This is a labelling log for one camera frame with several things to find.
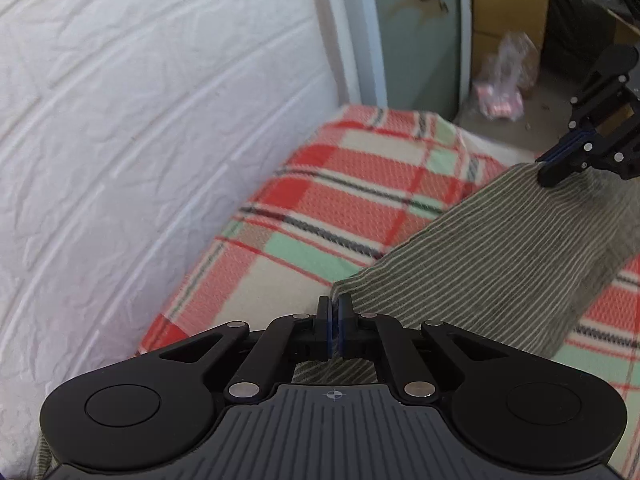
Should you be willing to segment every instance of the plastic bag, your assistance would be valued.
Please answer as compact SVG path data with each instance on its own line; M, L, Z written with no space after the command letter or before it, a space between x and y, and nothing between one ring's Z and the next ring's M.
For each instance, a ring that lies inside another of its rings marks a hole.
M488 56L474 81L478 108L489 119L516 121L524 115L520 89L527 91L538 79L538 51L524 32L508 32L498 54Z

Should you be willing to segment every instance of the concrete floor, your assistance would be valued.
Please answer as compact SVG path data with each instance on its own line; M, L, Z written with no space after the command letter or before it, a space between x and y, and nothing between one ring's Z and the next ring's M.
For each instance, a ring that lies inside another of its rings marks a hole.
M569 99L577 85L541 70L538 84L531 97L524 101L525 115L515 122L490 121L473 107L464 107L455 123L482 137L510 144L534 153L542 153L553 146L567 132L571 115Z

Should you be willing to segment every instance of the plaid blanket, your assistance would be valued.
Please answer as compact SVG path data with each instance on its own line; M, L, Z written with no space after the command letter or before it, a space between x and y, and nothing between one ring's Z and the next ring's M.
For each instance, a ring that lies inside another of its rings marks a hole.
M371 265L505 170L435 114L349 106L296 150L231 219L140 345L151 351L235 319L252 329L313 313L337 280ZM629 412L611 464L640 479L640 258L556 355L609 381Z

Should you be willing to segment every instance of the white wall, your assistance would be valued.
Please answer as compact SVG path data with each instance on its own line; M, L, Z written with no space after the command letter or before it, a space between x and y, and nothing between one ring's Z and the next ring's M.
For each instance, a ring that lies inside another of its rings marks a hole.
M0 0L5 477L31 459L45 395L131 355L231 213L336 110L316 1Z

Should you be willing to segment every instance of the folded garment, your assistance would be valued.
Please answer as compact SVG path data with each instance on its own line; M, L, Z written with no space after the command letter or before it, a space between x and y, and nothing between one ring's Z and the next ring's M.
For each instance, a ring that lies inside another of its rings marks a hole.
M354 311L441 319L550 358L640 251L640 182L589 169L552 189L515 166L375 265L334 283ZM364 361L302 364L298 382L375 381Z

